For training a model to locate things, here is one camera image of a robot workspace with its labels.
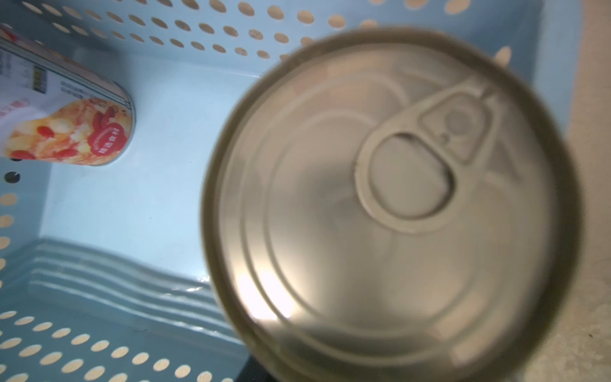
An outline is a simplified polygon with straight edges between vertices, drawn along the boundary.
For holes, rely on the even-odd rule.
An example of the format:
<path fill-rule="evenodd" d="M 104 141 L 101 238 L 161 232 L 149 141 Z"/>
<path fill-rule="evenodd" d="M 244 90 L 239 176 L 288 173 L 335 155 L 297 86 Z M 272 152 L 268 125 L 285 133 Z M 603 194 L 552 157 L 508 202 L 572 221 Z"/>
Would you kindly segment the grey round tin can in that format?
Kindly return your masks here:
<path fill-rule="evenodd" d="M 441 33 L 339 33 L 236 105 L 201 234 L 277 381 L 509 381 L 562 307 L 582 200 L 541 100 Z"/>

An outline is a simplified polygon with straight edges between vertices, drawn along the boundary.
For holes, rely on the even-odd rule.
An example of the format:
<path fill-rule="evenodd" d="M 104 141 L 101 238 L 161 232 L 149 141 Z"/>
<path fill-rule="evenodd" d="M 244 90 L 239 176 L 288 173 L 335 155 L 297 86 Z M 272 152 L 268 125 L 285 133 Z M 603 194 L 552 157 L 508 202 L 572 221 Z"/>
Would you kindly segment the pink can white lid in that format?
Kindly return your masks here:
<path fill-rule="evenodd" d="M 102 166 L 135 130 L 130 96 L 113 81 L 1 29 L 1 156 Z"/>

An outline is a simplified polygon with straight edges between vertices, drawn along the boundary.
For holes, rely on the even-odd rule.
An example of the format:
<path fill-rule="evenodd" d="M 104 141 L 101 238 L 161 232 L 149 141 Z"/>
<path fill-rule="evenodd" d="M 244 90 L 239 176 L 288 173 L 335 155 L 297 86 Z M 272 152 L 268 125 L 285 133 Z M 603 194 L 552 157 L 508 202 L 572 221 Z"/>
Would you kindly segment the light blue plastic basket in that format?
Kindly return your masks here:
<path fill-rule="evenodd" d="M 407 25 L 505 57 L 568 125 L 579 1 L 4 1 L 1 25 L 122 85 L 135 133 L 100 167 L 1 161 L 1 379 L 229 381 L 201 184 L 229 112 L 311 40 Z"/>

